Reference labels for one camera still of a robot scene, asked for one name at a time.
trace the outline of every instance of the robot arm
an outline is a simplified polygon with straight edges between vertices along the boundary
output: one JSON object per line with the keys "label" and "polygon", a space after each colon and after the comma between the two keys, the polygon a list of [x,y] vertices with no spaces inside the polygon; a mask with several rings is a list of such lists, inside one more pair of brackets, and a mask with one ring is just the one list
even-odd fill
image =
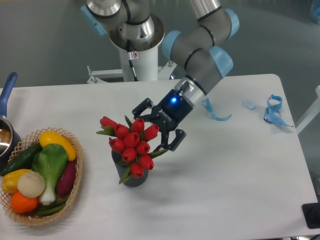
{"label": "robot arm", "polygon": [[[218,0],[189,1],[199,26],[188,35],[172,31],[162,43],[164,55],[183,67],[187,75],[158,105],[147,98],[132,111],[135,119],[143,118],[159,126],[161,144],[156,150],[174,151],[178,147],[186,136],[177,129],[178,124],[233,67],[231,57],[216,45],[238,31],[237,15],[230,9],[223,10]],[[151,114],[141,115],[146,108],[151,108]],[[175,131],[175,138],[168,143],[171,131]]]}
{"label": "robot arm", "polygon": [[[136,51],[154,48],[163,38],[163,25],[150,14],[149,0],[86,0],[86,3],[81,11],[91,28],[98,33],[103,32],[101,29],[108,30],[113,43],[128,52],[130,47]],[[132,111],[135,119],[159,126],[161,144],[156,150],[174,151],[178,147],[186,136],[177,129],[179,123],[233,67],[231,57],[217,45],[238,31],[238,16],[230,9],[224,10],[219,0],[189,0],[189,3],[198,27],[189,34],[169,32],[162,42],[164,55],[187,74],[158,105],[147,98]],[[142,115],[147,108],[151,108],[151,114]],[[175,138],[169,143],[172,131]]]}

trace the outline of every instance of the dark vase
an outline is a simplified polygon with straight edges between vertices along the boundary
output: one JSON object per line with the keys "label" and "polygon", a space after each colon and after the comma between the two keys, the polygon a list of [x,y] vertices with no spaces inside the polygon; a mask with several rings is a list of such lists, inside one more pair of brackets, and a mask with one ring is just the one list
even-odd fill
{"label": "dark vase", "polygon": [[[118,154],[115,151],[111,151],[111,156],[112,156],[114,165],[115,165],[115,167],[116,167],[116,169],[118,171],[119,177],[121,179],[122,176],[124,175],[125,171],[126,171],[125,167],[118,165],[118,163],[122,160],[121,155]],[[136,178],[136,177],[131,176],[123,184],[128,186],[128,187],[138,187],[138,186],[140,186],[141,184],[143,184],[146,181],[146,179],[148,177],[148,173],[149,173],[148,170],[143,169],[143,176],[142,177]]]}

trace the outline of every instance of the pot handle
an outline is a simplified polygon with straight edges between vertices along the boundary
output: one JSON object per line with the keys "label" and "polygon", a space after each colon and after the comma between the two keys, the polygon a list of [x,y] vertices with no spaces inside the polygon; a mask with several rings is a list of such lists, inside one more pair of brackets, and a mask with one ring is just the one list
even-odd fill
{"label": "pot handle", "polygon": [[18,74],[16,72],[11,72],[8,76],[8,79],[5,82],[4,88],[0,95],[0,117],[7,117],[8,99],[12,89],[14,88],[17,77]]}

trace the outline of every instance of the gripper logo text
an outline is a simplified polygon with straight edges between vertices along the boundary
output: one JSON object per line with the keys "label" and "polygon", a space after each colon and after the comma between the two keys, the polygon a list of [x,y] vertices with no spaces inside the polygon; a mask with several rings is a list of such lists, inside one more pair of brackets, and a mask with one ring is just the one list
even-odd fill
{"label": "gripper logo text", "polygon": [[166,114],[162,109],[160,109],[159,113],[161,113],[166,119],[168,119],[169,122],[171,122],[171,120],[172,120],[171,117],[169,117],[169,115]]}

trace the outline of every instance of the wicker basket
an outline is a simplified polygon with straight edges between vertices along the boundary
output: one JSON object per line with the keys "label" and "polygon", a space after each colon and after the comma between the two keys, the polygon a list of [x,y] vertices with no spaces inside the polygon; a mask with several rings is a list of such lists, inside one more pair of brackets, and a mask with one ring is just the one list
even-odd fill
{"label": "wicker basket", "polygon": [[74,146],[77,152],[76,176],[75,176],[73,189],[68,197],[68,200],[65,203],[64,208],[61,209],[59,212],[50,216],[39,217],[36,215],[19,215],[14,213],[10,208],[12,194],[4,192],[3,190],[0,191],[0,200],[5,210],[5,213],[15,222],[28,225],[28,226],[38,226],[38,225],[47,224],[49,222],[52,222],[58,219],[60,216],[62,216],[73,204],[77,196],[77,193],[80,187],[82,173],[83,173],[84,162],[83,162],[83,153],[82,153],[81,145],[78,142],[78,139],[72,133],[66,130],[63,130],[62,128],[57,129],[57,128],[49,127],[48,129],[37,130],[36,132],[32,132],[30,135],[27,135],[26,138],[22,139],[22,141],[18,143],[18,146],[14,148],[14,151],[12,152],[9,161],[12,160],[21,151],[26,149],[28,146],[31,146],[32,144],[37,143],[39,141],[40,135],[45,131],[54,131],[56,133],[61,134],[66,139],[68,139],[68,141]]}

